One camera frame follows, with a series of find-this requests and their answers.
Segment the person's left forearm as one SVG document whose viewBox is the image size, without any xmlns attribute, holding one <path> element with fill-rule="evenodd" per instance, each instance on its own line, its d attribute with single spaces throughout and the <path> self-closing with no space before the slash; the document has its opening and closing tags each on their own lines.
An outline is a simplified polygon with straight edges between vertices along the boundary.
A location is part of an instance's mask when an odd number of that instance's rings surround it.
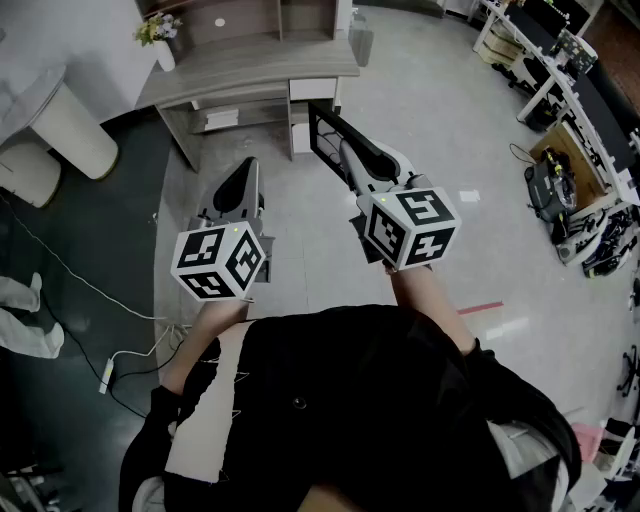
<svg viewBox="0 0 640 512">
<path fill-rule="evenodd" d="M 185 341 L 164 372 L 160 384 L 173 394 L 183 394 L 186 379 L 216 337 L 247 318 L 249 303 L 242 300 L 207 302 L 200 309 Z"/>
</svg>

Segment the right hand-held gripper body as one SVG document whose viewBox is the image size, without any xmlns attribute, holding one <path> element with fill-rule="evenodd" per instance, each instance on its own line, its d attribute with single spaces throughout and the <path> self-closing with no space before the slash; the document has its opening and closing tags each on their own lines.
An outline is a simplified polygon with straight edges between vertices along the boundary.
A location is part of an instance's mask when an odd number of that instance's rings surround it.
<svg viewBox="0 0 640 512">
<path fill-rule="evenodd" d="M 423 174 L 409 172 L 402 183 L 353 173 L 348 184 L 361 215 L 352 222 L 366 247 L 367 260 L 383 260 L 399 271 L 428 266 L 445 257 L 461 218 L 445 190 Z"/>
</svg>

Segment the low white round stool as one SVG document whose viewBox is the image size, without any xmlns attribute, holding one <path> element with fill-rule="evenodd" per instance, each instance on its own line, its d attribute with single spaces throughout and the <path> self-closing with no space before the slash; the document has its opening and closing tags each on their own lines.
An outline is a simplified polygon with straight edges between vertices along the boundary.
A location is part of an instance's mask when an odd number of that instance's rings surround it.
<svg viewBox="0 0 640 512">
<path fill-rule="evenodd" d="M 36 208 L 49 204 L 60 177 L 61 164 L 35 143 L 0 150 L 0 187 Z"/>
</svg>

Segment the black office chair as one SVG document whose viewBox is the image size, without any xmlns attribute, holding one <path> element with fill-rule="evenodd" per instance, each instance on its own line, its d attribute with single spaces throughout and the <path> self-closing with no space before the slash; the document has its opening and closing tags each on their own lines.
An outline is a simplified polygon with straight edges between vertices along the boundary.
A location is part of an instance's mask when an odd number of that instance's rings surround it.
<svg viewBox="0 0 640 512">
<path fill-rule="evenodd" d="M 509 66 L 494 63 L 491 67 L 506 79 L 510 89 L 518 90 L 529 98 L 550 78 L 546 67 L 535 57 L 517 59 Z"/>
</svg>

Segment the open cardboard box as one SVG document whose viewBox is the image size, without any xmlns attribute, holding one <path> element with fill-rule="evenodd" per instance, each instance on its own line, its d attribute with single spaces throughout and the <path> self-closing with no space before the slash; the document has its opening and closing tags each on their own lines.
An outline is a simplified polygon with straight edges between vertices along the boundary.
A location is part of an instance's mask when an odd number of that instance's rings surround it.
<svg viewBox="0 0 640 512">
<path fill-rule="evenodd" d="M 587 154 L 578 135 L 566 122 L 551 128 L 530 150 L 529 154 L 537 161 L 541 160 L 542 151 L 551 148 L 565 153 L 569 158 L 571 171 L 577 188 L 576 212 L 584 210 L 606 195 L 603 182 Z"/>
</svg>

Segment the white drawer cabinet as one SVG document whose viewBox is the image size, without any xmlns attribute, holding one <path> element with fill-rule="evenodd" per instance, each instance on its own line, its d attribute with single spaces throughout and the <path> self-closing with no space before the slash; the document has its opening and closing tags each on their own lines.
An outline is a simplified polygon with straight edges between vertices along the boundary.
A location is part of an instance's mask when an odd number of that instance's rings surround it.
<svg viewBox="0 0 640 512">
<path fill-rule="evenodd" d="M 289 124 L 293 156 L 311 153 L 308 103 L 319 101 L 327 109 L 341 108 L 339 92 L 340 79 L 337 77 L 289 81 Z"/>
</svg>

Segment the small white box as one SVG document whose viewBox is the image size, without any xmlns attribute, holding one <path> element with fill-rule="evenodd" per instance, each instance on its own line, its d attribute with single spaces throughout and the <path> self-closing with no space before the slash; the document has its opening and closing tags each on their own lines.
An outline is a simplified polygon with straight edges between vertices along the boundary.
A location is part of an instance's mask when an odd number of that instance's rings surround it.
<svg viewBox="0 0 640 512">
<path fill-rule="evenodd" d="M 235 127 L 239 123 L 239 110 L 230 109 L 209 113 L 205 116 L 205 131 L 213 131 Z"/>
</svg>

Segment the pile of black and white gear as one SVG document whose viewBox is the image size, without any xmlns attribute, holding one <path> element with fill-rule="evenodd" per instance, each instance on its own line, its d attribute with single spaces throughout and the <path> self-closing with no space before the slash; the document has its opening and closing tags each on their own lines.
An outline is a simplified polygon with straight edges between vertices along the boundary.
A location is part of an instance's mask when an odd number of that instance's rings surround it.
<svg viewBox="0 0 640 512">
<path fill-rule="evenodd" d="M 566 212 L 553 222 L 551 241 L 560 262 L 580 267 L 586 278 L 615 273 L 631 257 L 640 239 L 640 208 L 603 208 L 570 220 Z"/>
</svg>

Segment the black wheeled machine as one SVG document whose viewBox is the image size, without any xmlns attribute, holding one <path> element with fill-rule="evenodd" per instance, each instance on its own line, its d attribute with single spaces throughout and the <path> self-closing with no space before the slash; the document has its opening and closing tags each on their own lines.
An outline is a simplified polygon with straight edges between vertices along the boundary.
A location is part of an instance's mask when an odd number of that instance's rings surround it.
<svg viewBox="0 0 640 512">
<path fill-rule="evenodd" d="M 531 207 L 543 221 L 553 223 L 576 210 L 577 187 L 566 153 L 545 149 L 541 160 L 525 170 L 524 179 Z"/>
</svg>

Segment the long white office desk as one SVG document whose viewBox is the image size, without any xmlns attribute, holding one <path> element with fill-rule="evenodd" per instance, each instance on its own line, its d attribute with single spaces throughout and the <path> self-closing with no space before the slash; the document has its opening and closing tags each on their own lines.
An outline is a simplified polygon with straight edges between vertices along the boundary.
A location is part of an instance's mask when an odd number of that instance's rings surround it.
<svg viewBox="0 0 640 512">
<path fill-rule="evenodd" d="M 526 25 L 514 24 L 515 18 L 511 14 L 506 13 L 508 8 L 505 5 L 499 6 L 498 3 L 493 0 L 473 0 L 472 12 L 475 12 L 477 5 L 485 6 L 489 14 L 480 35 L 474 43 L 474 52 L 479 52 L 482 42 L 491 27 L 497 20 L 500 20 L 514 39 L 524 47 L 525 51 L 535 57 L 549 73 L 549 78 L 540 89 L 534 93 L 533 98 L 523 107 L 517 115 L 517 119 L 523 122 L 533 111 L 534 106 L 546 96 L 546 93 L 549 92 L 554 85 L 557 85 L 561 89 L 564 97 L 564 110 L 570 112 L 575 117 L 578 133 L 584 139 L 587 155 L 592 162 L 592 172 L 605 191 L 605 197 L 600 200 L 600 203 L 606 205 L 622 203 L 640 207 L 640 196 L 633 187 L 629 170 L 625 168 L 618 171 L 615 168 L 615 158 L 607 151 L 596 126 L 592 123 L 592 118 L 585 110 L 586 106 L 590 106 L 590 103 L 587 102 L 588 95 L 586 93 L 580 95 L 576 89 L 576 85 L 589 83 L 586 76 L 582 75 L 578 81 L 575 81 L 561 71 L 558 68 L 557 61 L 551 56 L 546 55 L 543 52 L 543 47 L 536 46 L 535 42 L 527 37 L 527 32 L 522 31 L 522 28 L 525 28 Z"/>
</svg>

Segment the person's black and white top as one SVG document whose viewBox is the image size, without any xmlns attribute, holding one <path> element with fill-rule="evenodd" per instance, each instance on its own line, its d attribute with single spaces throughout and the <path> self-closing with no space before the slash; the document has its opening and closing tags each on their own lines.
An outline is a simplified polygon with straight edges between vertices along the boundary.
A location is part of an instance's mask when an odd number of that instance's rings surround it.
<svg viewBox="0 0 640 512">
<path fill-rule="evenodd" d="M 162 387 L 118 512 L 559 512 L 581 475 L 554 403 L 476 344 L 388 305 L 240 322 Z"/>
</svg>

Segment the person's right forearm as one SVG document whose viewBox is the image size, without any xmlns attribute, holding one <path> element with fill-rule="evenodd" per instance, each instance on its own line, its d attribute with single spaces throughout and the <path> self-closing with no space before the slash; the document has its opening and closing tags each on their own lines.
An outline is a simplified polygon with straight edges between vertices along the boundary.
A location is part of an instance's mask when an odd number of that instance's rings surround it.
<svg viewBox="0 0 640 512">
<path fill-rule="evenodd" d="M 425 266 L 404 270 L 386 270 L 396 302 L 433 320 L 463 355 L 476 347 L 476 338 L 450 303 L 434 272 Z"/>
</svg>

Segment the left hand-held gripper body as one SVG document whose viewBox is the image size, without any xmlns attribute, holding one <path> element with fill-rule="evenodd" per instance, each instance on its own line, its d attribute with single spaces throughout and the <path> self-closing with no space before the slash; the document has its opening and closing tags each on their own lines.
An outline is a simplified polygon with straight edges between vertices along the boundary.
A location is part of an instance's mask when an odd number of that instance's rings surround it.
<svg viewBox="0 0 640 512">
<path fill-rule="evenodd" d="M 203 209 L 178 234 L 172 277 L 199 302 L 247 301 L 254 283 L 271 281 L 275 239 L 263 234 L 261 212 Z"/>
</svg>

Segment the black framed branch picture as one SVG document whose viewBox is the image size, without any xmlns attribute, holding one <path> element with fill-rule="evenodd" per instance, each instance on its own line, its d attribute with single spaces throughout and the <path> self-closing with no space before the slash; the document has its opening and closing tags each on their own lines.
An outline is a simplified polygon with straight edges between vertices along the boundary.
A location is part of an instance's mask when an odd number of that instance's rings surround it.
<svg viewBox="0 0 640 512">
<path fill-rule="evenodd" d="M 377 148 L 371 140 L 334 111 L 323 107 L 319 101 L 308 103 L 308 115 L 311 150 L 346 185 L 339 156 L 339 146 L 342 140 L 346 140 L 355 150 L 369 173 L 370 182 L 391 181 L 398 175 L 399 171 L 394 159 Z"/>
</svg>

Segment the red tape strip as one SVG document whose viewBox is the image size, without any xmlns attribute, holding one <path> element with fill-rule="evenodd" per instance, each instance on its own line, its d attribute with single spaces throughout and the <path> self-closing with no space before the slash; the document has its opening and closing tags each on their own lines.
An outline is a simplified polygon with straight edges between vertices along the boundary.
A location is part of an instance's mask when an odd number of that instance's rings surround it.
<svg viewBox="0 0 640 512">
<path fill-rule="evenodd" d="M 475 306 L 469 306 L 462 309 L 458 309 L 457 313 L 459 315 L 469 315 L 469 314 L 475 314 L 475 313 L 488 311 L 496 308 L 501 308 L 503 306 L 504 306 L 504 303 L 502 301 L 496 301 L 496 302 L 484 303 L 484 304 L 479 304 Z"/>
</svg>

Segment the yellow and blue flower bouquet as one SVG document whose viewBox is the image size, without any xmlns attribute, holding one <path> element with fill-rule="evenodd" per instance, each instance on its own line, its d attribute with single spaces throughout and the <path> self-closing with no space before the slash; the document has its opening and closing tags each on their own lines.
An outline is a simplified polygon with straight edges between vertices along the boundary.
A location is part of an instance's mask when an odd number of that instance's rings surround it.
<svg viewBox="0 0 640 512">
<path fill-rule="evenodd" d="M 142 46 L 153 45 L 155 42 L 174 39 L 181 26 L 180 18 L 159 12 L 141 23 L 133 37 Z"/>
</svg>

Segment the black computer monitor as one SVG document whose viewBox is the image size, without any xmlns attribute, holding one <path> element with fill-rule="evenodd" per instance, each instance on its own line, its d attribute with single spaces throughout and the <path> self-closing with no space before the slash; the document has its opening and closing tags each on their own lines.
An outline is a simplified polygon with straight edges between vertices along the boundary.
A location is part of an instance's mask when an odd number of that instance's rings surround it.
<svg viewBox="0 0 640 512">
<path fill-rule="evenodd" d="M 590 17 L 576 0 L 524 0 L 522 9 L 554 37 L 563 29 L 577 35 Z"/>
<path fill-rule="evenodd" d="M 524 36 L 536 45 L 553 45 L 556 42 L 556 38 L 520 6 L 510 3 L 504 14 Z"/>
</svg>

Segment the white ribbed vase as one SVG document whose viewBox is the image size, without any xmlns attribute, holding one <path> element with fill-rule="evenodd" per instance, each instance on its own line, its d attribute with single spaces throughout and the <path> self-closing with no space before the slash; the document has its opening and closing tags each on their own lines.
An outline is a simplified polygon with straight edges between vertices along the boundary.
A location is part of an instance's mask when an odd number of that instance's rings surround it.
<svg viewBox="0 0 640 512">
<path fill-rule="evenodd" d="M 169 44 L 165 40 L 157 40 L 153 42 L 153 47 L 157 53 L 157 61 L 161 69 L 165 72 L 173 71 L 176 62 Z"/>
</svg>

